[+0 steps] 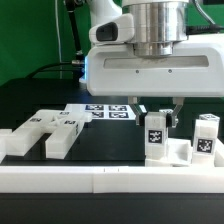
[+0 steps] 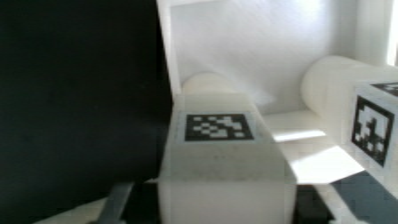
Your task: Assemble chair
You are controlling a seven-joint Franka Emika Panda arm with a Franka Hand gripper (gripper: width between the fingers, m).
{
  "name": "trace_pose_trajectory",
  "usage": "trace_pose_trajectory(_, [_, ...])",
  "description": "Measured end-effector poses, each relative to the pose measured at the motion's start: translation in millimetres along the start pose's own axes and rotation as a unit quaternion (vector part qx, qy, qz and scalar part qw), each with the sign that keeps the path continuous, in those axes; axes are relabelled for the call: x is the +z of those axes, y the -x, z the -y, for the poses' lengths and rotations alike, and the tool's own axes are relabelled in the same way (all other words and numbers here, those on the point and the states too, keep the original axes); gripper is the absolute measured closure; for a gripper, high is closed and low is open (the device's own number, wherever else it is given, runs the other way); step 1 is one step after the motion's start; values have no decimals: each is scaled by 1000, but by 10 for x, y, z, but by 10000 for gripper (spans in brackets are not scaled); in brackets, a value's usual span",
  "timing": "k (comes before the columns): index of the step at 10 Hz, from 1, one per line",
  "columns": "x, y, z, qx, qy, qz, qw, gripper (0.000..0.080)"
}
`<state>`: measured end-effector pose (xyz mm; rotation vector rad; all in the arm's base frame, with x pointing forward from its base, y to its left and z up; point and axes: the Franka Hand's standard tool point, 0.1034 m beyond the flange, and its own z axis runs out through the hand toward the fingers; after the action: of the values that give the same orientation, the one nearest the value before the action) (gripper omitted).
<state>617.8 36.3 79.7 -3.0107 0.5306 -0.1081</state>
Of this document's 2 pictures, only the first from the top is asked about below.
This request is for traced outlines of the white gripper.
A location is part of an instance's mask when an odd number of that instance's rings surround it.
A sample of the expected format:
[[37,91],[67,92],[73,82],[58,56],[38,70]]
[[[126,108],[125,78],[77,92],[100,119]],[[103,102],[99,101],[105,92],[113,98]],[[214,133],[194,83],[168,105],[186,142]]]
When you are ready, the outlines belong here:
[[179,43],[161,58],[136,57],[127,45],[99,46],[89,52],[87,65],[89,92],[129,96],[138,126],[145,125],[146,113],[137,97],[174,97],[166,126],[175,128],[183,97],[224,96],[224,46],[217,43]]

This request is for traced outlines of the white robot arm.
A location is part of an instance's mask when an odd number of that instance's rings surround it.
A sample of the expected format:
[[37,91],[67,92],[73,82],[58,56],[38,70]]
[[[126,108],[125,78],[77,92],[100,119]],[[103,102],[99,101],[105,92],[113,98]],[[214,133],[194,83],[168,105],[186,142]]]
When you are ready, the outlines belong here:
[[65,0],[70,17],[87,4],[92,48],[87,89],[95,96],[126,96],[144,124],[140,97],[171,97],[166,116],[175,126],[187,97],[224,97],[224,27],[188,26],[186,8],[196,0]]

